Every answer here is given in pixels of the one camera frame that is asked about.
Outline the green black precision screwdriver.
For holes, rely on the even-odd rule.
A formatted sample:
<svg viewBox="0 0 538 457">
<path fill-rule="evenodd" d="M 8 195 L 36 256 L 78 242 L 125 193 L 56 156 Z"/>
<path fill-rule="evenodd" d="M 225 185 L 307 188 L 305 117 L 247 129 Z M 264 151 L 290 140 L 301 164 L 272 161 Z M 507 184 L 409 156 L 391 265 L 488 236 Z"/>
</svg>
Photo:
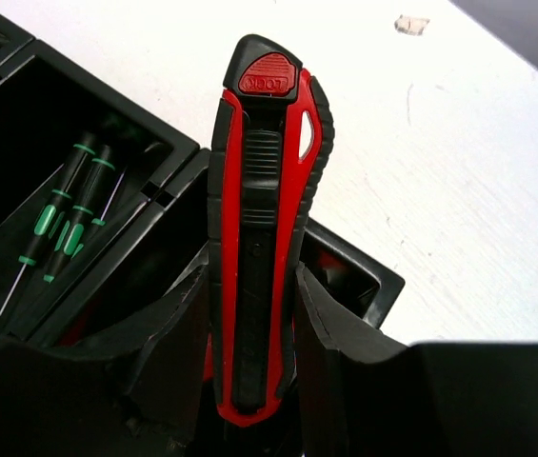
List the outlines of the green black precision screwdriver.
<svg viewBox="0 0 538 457">
<path fill-rule="evenodd" d="M 30 239 L 17 259 L 20 269 L 0 307 L 0 323 L 19 282 L 42 260 L 52 236 L 59 229 L 66 210 L 73 202 L 73 197 L 82 187 L 90 160 L 97 155 L 96 143 L 97 135 L 83 130 L 57 173 L 55 183 L 50 188 L 50 194 L 34 222 Z"/>
<path fill-rule="evenodd" d="M 84 236 L 92 221 L 101 215 L 119 177 L 118 159 L 114 149 L 100 143 L 90 161 L 87 178 L 74 199 L 57 239 L 43 280 L 51 284 L 70 260 L 84 247 Z"/>
<path fill-rule="evenodd" d="M 168 146 L 153 143 L 135 153 L 106 150 L 93 159 L 62 232 L 63 244 L 55 251 L 71 259 L 86 248 L 167 156 Z"/>
</svg>

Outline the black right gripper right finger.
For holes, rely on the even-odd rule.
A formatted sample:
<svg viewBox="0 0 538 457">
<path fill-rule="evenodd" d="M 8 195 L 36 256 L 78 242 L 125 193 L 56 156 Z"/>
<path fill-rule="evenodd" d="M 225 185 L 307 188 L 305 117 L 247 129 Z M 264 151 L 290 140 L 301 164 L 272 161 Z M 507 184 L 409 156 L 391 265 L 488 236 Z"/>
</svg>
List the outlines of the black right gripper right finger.
<svg viewBox="0 0 538 457">
<path fill-rule="evenodd" d="M 296 270 L 308 456 L 538 456 L 538 344 L 389 338 Z"/>
</svg>

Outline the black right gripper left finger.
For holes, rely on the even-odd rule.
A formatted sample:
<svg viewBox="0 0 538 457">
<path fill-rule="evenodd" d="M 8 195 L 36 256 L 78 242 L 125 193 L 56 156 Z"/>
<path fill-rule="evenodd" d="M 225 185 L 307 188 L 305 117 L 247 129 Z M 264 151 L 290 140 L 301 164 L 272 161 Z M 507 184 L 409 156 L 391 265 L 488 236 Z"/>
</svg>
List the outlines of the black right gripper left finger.
<svg viewBox="0 0 538 457">
<path fill-rule="evenodd" d="M 208 271 L 68 348 L 0 336 L 0 456 L 180 456 L 208 339 Z"/>
</svg>

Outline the red black utility knife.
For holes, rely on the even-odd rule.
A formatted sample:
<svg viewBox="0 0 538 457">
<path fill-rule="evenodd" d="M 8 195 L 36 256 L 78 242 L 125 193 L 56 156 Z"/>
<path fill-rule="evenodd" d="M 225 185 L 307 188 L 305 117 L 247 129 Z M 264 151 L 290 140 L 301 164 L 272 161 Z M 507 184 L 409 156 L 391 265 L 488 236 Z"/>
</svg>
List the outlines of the red black utility knife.
<svg viewBox="0 0 538 457">
<path fill-rule="evenodd" d="M 58 347 L 72 347 L 86 337 L 91 336 L 105 327 L 106 305 L 101 301 L 88 304 L 69 325 L 58 340 Z"/>
</svg>

